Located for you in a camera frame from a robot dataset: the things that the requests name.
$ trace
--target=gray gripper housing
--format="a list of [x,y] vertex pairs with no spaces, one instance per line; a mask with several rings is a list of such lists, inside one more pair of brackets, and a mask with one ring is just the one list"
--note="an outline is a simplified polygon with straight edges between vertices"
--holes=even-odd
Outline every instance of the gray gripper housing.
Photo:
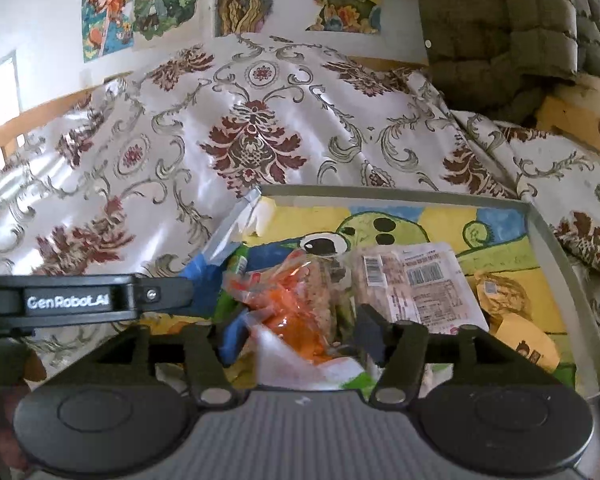
[[[61,480],[36,470],[30,480]],[[354,391],[254,391],[208,412],[170,456],[121,480],[480,480],[440,456],[407,416]],[[582,480],[565,469],[543,480]]]

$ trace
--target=cartoon eye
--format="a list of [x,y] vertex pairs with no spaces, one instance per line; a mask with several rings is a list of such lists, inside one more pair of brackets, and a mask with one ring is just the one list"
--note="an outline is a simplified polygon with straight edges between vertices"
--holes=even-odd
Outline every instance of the cartoon eye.
[[336,233],[312,233],[300,240],[300,247],[318,256],[344,254],[347,252],[347,241]]
[[374,227],[381,233],[390,233],[395,229],[395,222],[390,218],[380,217],[374,220]]
[[395,238],[393,235],[387,233],[380,233],[376,235],[376,243],[378,245],[393,245]]

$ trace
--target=clear plastic wrap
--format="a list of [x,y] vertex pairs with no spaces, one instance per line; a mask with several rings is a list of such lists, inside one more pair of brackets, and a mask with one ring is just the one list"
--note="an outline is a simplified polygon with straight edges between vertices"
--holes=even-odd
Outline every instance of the clear plastic wrap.
[[335,319],[323,259],[295,250],[270,269],[226,272],[222,288],[251,310],[264,311],[264,325],[304,359],[314,364],[330,359]]
[[356,249],[350,266],[356,304],[370,304],[391,322],[409,319],[446,334],[464,324],[489,329],[446,243]]

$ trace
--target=wooden plank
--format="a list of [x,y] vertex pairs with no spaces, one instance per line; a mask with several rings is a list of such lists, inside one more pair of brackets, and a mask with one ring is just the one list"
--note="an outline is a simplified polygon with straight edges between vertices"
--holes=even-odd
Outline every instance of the wooden plank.
[[600,117],[600,78],[589,74],[578,74],[575,85],[556,85],[552,95],[562,101],[586,108]]
[[576,106],[554,96],[547,96],[536,112],[538,130],[567,133],[600,152],[600,111],[590,109],[589,100],[582,102],[587,107]]
[[[405,61],[394,61],[391,59],[380,59],[376,57],[357,57],[350,56],[352,60],[360,63],[361,65],[375,70],[377,72],[387,72],[388,70],[395,70],[397,68],[413,68],[421,69],[426,68],[426,65],[420,63],[409,63]],[[124,72],[116,74],[115,76],[105,79],[105,83],[113,79],[117,79],[120,76],[128,75],[130,72]],[[18,145],[16,143],[16,137],[21,134],[26,134],[31,130],[44,126],[51,120],[64,114],[67,110],[71,109],[75,104],[81,101],[85,95],[93,89],[80,90],[73,94],[65,95],[58,99],[46,102],[36,108],[27,110],[21,113],[16,118],[0,126],[0,148],[3,148],[5,158],[13,153]]]
[[17,136],[44,126],[51,120],[64,114],[84,99],[88,92],[90,90],[80,90],[73,94],[54,99],[36,108],[27,110],[19,116],[14,117],[11,121],[4,123],[0,126],[0,147],[8,146]]

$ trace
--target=screw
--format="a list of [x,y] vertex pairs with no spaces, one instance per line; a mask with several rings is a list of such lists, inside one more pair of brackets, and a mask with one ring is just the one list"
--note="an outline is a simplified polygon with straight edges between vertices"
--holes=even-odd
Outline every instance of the screw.
[[200,395],[200,399],[207,404],[226,404],[231,400],[231,392],[224,388],[207,388]]
[[376,400],[383,404],[400,404],[407,399],[404,391],[398,388],[380,388],[376,392]]

